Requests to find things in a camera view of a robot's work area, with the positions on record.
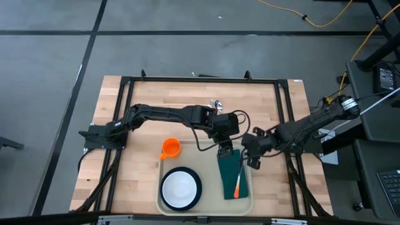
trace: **tray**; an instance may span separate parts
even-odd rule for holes
[[[200,146],[210,146],[212,141],[200,141]],[[233,142],[234,149],[242,149],[238,142]],[[175,159],[160,160],[157,178],[156,206],[166,216],[244,216],[253,208],[254,196],[251,180],[251,169],[244,166],[249,196],[241,199],[225,200],[223,182],[217,162],[218,147],[199,151],[194,141],[181,141],[181,155]],[[194,170],[202,182],[202,194],[199,202],[188,211],[169,209],[160,197],[159,187],[164,175],[173,168],[186,166]]]

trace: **orange measuring cup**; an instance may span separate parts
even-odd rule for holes
[[[181,143],[173,137],[170,137],[164,141],[162,144],[162,153],[160,159],[164,160],[167,157],[176,158],[181,153]]]

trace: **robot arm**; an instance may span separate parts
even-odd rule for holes
[[[218,156],[220,158],[233,154],[232,141],[229,137],[239,133],[238,116],[234,112],[217,114],[216,109],[206,106],[186,106],[182,109],[175,109],[145,104],[135,104],[129,108],[122,119],[107,123],[102,132],[103,135],[85,131],[79,133],[86,140],[92,142],[103,139],[110,143],[122,143],[128,131],[140,128],[147,120],[182,123],[191,129],[204,131],[208,138],[219,144]]]
[[[360,110],[357,102],[349,96],[339,96],[331,104],[296,122],[285,122],[267,131],[255,127],[252,134],[245,134],[242,145],[247,149],[247,165],[259,169],[260,157],[272,149],[300,153],[301,146],[311,137],[314,131],[335,120],[355,119]]]

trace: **green towel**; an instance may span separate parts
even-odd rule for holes
[[[234,150],[233,156],[224,159],[218,159],[219,173],[224,186],[224,199],[235,199],[236,181],[238,181],[240,150]],[[239,198],[246,198],[248,193],[248,184],[246,182],[246,170],[242,168],[240,175]]]

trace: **wooden table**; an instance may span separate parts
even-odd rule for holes
[[[112,120],[120,80],[120,76],[104,77],[93,117],[95,124],[103,125]],[[309,115],[303,82],[288,80],[288,84],[295,119]],[[123,114],[126,93],[127,91],[124,92],[122,98],[119,117]],[[283,89],[281,96],[285,121],[288,121]],[[182,108],[193,104],[207,105],[211,99],[218,99],[223,103],[224,113],[235,109],[245,110],[251,118],[251,127],[268,129],[279,123],[272,84],[135,81],[131,105],[143,103]],[[240,126],[241,132],[246,129],[246,126],[246,122]],[[199,139],[207,139],[204,132],[197,133]],[[179,140],[194,139],[187,127],[170,122],[147,121],[139,129],[129,133],[126,148],[122,151],[112,213],[160,214],[155,203],[158,189],[156,187],[158,156],[163,141],[168,137],[176,137]],[[78,208],[98,184],[104,152],[103,149],[96,149],[82,161],[71,209]],[[323,208],[332,214],[331,201],[320,161],[312,154],[303,154],[302,160],[308,188]],[[248,216],[293,216],[288,174],[282,154],[261,159],[260,170],[252,170],[252,186],[254,207]],[[106,186],[101,209],[105,208],[107,193]],[[301,212],[304,214],[303,199],[298,187],[297,195]]]

